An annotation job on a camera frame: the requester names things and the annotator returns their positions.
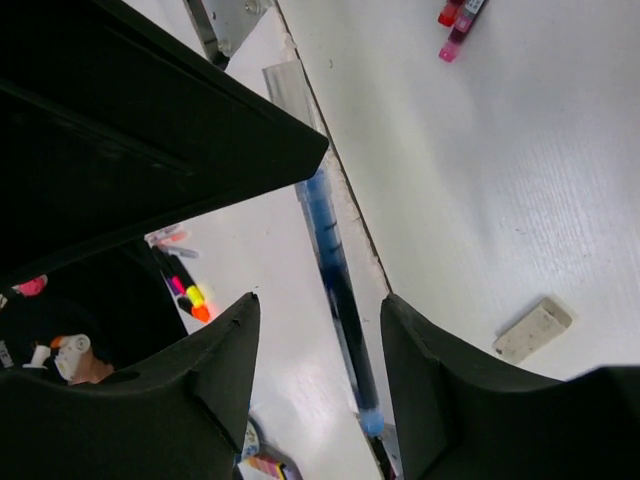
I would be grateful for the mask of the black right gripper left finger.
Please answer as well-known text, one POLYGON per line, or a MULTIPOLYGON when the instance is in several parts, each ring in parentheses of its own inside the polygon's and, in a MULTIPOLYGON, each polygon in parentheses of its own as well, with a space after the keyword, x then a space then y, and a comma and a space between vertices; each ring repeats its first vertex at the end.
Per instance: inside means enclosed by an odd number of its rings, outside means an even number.
POLYGON ((216 319, 98 384, 1 375, 5 479, 228 479, 241 452, 260 330, 247 293, 216 319))

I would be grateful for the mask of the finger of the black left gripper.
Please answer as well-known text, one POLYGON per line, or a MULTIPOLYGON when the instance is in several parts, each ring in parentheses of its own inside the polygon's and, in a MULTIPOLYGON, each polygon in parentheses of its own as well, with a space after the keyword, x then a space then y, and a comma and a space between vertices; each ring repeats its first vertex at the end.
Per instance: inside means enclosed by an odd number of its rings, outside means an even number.
POLYGON ((1 5, 1 283, 310 178, 328 147, 121 1, 1 5))

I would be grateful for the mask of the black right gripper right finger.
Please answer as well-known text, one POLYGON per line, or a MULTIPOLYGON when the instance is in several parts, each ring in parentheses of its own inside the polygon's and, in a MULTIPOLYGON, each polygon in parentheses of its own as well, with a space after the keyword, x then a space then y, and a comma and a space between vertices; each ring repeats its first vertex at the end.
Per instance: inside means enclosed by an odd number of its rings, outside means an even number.
POLYGON ((397 295, 380 318, 406 478, 638 477, 637 367, 564 382, 477 349, 397 295))

